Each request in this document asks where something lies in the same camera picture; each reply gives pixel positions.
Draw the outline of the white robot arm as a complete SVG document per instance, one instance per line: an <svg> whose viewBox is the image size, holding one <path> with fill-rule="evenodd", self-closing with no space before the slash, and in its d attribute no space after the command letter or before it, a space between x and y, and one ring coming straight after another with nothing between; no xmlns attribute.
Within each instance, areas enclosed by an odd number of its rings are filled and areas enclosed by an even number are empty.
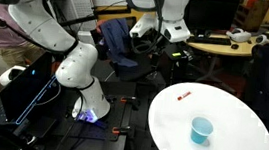
<svg viewBox="0 0 269 150"><path fill-rule="evenodd" d="M143 16L130 30L133 38L154 29L170 43L187 40L190 31L184 22L184 11L190 0L126 0ZM9 15L39 47L61 53L65 59L55 71L64 87L78 88L82 97L74 104L72 116L82 113L89 122L103 118L110 105L103 96L99 80L91 74L97 60L97 49L91 44L74 39L42 5L43 0L0 0L8 7Z"/></svg>

